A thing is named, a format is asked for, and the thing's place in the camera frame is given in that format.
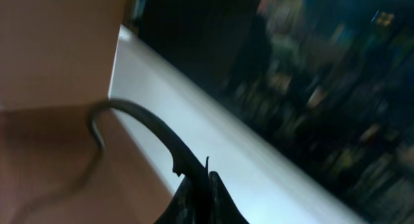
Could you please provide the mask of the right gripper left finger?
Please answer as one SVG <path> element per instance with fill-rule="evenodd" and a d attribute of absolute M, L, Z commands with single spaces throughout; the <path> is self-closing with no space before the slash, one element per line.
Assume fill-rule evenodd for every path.
<path fill-rule="evenodd" d="M 185 177 L 154 224 L 204 223 L 204 181 Z"/>

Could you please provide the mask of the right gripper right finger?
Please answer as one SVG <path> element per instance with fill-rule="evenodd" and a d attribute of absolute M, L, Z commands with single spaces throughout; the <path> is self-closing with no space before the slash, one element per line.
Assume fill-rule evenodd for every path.
<path fill-rule="evenodd" d="M 219 174 L 217 172 L 210 172 L 209 179 L 212 191 L 210 223 L 248 224 L 235 205 Z"/>

